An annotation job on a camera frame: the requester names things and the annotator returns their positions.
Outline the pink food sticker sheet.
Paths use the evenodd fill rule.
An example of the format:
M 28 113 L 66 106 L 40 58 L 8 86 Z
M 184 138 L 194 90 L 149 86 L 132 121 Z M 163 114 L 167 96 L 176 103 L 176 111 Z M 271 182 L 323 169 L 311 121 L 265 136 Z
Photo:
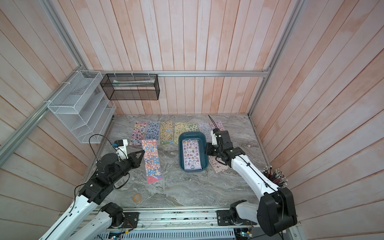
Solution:
M 215 173 L 224 172 L 229 168 L 228 165 L 223 165 L 220 163 L 221 159 L 217 159 L 213 156 L 209 156 L 209 163 L 211 167 L 214 169 Z

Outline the blue red character sheet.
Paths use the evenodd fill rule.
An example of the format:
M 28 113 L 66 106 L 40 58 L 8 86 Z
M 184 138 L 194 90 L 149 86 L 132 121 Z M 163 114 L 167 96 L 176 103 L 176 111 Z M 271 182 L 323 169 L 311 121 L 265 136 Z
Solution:
M 147 183 L 152 184 L 162 180 L 157 140 L 142 140 L 142 148 L 145 151 Z

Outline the pink character sticker sheet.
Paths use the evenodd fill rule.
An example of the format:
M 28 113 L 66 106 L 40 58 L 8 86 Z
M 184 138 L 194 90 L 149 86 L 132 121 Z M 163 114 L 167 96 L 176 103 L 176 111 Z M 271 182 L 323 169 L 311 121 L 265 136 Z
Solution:
M 224 128 L 224 126 L 223 126 L 221 121 L 216 121 L 215 123 L 210 122 L 209 124 L 210 124 L 212 130 L 213 129 L 219 129 L 220 131 L 224 131 L 225 130 L 225 128 Z

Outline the lilac gem sticker sheet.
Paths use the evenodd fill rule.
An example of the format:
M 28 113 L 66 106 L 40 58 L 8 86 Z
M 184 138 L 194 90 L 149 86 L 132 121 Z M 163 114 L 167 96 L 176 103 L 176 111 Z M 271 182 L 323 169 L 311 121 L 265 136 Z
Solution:
M 212 141 L 211 131 L 212 128 L 209 123 L 200 122 L 198 123 L 198 128 L 201 133 L 203 133 L 206 137 L 207 142 Z

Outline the purple doll sticker sheet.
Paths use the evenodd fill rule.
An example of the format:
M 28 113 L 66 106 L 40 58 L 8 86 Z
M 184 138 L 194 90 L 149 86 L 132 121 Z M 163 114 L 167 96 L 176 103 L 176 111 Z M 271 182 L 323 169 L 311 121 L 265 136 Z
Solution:
M 201 170 L 201 154 L 199 141 L 197 139 L 188 139 L 182 141 L 183 163 L 186 171 Z

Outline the blue penguin sticker sheet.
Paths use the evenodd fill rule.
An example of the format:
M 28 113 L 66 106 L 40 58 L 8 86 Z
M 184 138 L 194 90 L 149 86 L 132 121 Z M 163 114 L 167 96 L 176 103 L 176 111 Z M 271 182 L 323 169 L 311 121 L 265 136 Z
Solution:
M 146 140 L 158 140 L 160 136 L 161 122 L 148 122 Z

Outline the white green sticker sheet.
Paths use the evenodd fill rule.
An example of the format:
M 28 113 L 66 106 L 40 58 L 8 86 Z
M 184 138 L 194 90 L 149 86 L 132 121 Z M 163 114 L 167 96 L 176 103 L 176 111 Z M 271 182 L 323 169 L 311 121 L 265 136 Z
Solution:
M 186 125 L 187 132 L 199 132 L 199 127 L 197 123 L 191 123 Z

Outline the teal plastic storage box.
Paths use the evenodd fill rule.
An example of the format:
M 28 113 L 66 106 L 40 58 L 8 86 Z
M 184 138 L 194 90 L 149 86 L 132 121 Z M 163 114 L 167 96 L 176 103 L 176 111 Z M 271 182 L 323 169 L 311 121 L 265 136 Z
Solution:
M 202 172 L 209 165 L 205 153 L 206 136 L 201 132 L 185 132 L 179 136 L 179 163 L 186 173 Z

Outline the yellow animal sticker sheet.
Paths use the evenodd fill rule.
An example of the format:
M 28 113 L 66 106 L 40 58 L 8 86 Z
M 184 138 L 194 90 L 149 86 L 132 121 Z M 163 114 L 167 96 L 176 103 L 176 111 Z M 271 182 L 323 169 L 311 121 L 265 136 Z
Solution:
M 160 143 L 162 145 L 172 144 L 174 142 L 173 122 L 161 122 Z

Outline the green panda sticker sheet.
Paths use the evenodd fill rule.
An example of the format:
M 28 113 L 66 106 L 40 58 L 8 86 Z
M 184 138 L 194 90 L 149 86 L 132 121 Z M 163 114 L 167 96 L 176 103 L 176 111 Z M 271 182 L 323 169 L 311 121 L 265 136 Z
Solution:
M 187 124 L 185 122 L 176 122 L 175 123 L 175 132 L 174 132 L 174 144 L 179 144 L 179 137 L 182 133 L 187 131 Z

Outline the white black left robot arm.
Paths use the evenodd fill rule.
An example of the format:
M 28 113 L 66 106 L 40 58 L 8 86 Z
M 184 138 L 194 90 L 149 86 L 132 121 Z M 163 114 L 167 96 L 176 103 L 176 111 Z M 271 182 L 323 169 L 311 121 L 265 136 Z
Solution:
M 93 212 L 105 198 L 115 190 L 115 183 L 140 167 L 145 151 L 123 154 L 110 153 L 97 162 L 97 169 L 82 185 L 73 203 L 41 237 L 42 240 L 91 240 L 109 227 L 123 229 L 129 222 L 123 208 L 108 203 L 99 210 L 96 217 L 77 230 L 83 220 Z

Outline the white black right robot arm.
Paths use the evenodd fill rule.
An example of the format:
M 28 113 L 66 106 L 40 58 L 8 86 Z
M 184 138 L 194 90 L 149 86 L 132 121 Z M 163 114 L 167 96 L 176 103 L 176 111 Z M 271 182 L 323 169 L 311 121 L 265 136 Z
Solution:
M 254 166 L 241 148 L 233 147 L 228 131 L 215 128 L 211 136 L 212 142 L 207 143 L 206 155 L 220 158 L 236 171 L 259 200 L 258 204 L 245 200 L 231 204 L 227 221 L 231 224 L 257 223 L 269 237 L 295 226 L 298 219 L 292 192 L 273 183 Z

